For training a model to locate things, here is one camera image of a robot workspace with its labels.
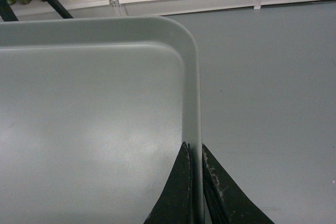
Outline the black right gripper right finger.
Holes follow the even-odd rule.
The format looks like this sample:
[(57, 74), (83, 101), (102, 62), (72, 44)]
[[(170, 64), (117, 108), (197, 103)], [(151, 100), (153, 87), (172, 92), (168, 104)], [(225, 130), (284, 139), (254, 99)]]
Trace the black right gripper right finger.
[(273, 223), (202, 145), (203, 191), (212, 223)]

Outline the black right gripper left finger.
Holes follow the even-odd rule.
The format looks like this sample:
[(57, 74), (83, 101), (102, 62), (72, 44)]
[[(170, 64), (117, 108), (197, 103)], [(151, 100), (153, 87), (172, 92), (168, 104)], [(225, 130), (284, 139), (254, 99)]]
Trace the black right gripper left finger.
[(145, 223), (191, 223), (193, 160), (190, 145), (181, 144), (166, 184)]

